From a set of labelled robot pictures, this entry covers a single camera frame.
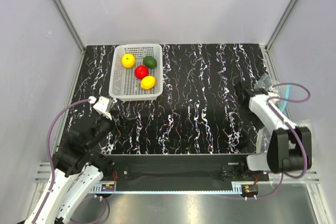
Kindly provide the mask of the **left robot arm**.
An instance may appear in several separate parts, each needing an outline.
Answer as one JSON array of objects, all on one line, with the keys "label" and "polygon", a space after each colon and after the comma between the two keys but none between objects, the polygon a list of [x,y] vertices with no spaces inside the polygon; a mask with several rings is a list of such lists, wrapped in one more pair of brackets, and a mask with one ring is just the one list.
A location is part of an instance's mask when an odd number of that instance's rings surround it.
[{"label": "left robot arm", "polygon": [[109,134],[127,137],[135,119],[100,117],[90,128],[69,133],[50,163],[51,173],[35,209],[24,223],[68,223],[91,188],[116,177],[114,161],[96,150]]}]

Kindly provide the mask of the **clear dotted zip bag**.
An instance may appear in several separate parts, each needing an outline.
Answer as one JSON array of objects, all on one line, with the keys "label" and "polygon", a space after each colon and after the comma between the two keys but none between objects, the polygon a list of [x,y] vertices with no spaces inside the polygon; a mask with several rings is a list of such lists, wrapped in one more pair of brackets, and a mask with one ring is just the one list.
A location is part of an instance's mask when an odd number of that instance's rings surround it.
[{"label": "clear dotted zip bag", "polygon": [[264,89],[270,92],[276,92],[275,85],[278,84],[279,81],[270,77],[267,73],[264,73],[260,79],[254,84],[254,89]]}]

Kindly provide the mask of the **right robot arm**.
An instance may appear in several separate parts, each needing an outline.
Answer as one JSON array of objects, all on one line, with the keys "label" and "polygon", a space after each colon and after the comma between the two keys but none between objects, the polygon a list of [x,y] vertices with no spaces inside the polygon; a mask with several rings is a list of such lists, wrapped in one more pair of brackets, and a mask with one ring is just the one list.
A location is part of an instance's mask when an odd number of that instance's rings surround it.
[{"label": "right robot arm", "polygon": [[312,133],[288,119],[276,106],[277,101],[303,103],[310,99],[310,91],[297,83],[284,83],[304,89],[307,97],[301,100],[284,98],[264,88],[253,88],[245,81],[235,84],[238,103],[253,122],[261,123],[271,133],[265,153],[250,154],[238,167],[239,176],[250,180],[257,171],[285,174],[302,178],[312,166]]}]

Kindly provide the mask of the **yellow lemon fruit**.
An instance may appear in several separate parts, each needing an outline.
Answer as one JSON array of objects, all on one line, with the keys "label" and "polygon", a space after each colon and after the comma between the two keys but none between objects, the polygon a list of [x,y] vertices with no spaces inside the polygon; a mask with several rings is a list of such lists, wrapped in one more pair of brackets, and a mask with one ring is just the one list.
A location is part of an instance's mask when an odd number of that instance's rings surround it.
[{"label": "yellow lemon fruit", "polygon": [[140,86],[142,89],[150,90],[155,86],[156,78],[154,76],[146,76],[141,80]]}]

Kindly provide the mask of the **red apple fruit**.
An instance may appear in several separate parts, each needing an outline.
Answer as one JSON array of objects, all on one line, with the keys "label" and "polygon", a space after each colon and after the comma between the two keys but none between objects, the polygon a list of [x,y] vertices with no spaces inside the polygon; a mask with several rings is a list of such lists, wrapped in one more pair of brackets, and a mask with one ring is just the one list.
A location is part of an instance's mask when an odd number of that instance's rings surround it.
[{"label": "red apple fruit", "polygon": [[134,75],[137,79],[142,80],[143,78],[149,75],[149,70],[146,66],[139,65],[136,67]]}]

